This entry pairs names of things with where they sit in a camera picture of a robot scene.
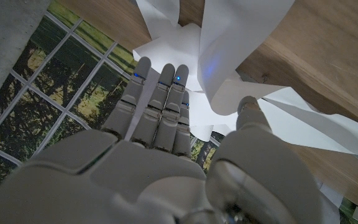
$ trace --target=robotic finger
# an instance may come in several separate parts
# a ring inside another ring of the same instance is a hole
[[[172,154],[177,156],[191,157],[190,147],[190,120],[189,120],[189,93],[185,91],[180,105],[180,118],[173,142]]]
[[[131,142],[138,142],[147,148],[152,145],[174,75],[175,67],[172,64],[166,64],[162,69],[153,95],[135,128]]]
[[[180,106],[183,101],[188,74],[188,67],[186,65],[180,65],[173,77],[173,83],[164,110],[162,111],[157,133],[155,134],[154,149],[172,152],[177,125],[180,119]]]
[[[150,68],[150,59],[142,57],[134,70],[134,74],[131,76],[128,86],[125,88],[121,99],[103,124],[103,131],[112,133],[119,139],[124,138],[134,116],[136,105],[142,94],[144,82]]]

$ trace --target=white robotic arm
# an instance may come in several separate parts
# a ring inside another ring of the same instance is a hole
[[[306,166],[252,97],[206,176],[189,157],[188,69],[166,65],[131,141],[150,60],[141,58],[101,131],[66,138],[0,186],[0,223],[320,223]]]

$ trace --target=gray wall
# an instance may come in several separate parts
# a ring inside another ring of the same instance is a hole
[[[51,0],[0,0],[0,87]]]

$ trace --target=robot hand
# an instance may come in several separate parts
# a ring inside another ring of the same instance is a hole
[[[257,101],[239,105],[205,176],[192,162],[188,69],[166,65],[131,140],[151,67],[141,58],[101,131],[45,149],[0,186],[0,223],[320,223],[319,191]]]

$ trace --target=trees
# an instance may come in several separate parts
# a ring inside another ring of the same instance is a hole
[[[210,150],[213,148],[212,142],[206,142],[204,143],[203,147],[201,147],[200,153],[197,156],[196,163],[201,166],[201,168],[204,169],[204,163],[205,160],[210,152]]]

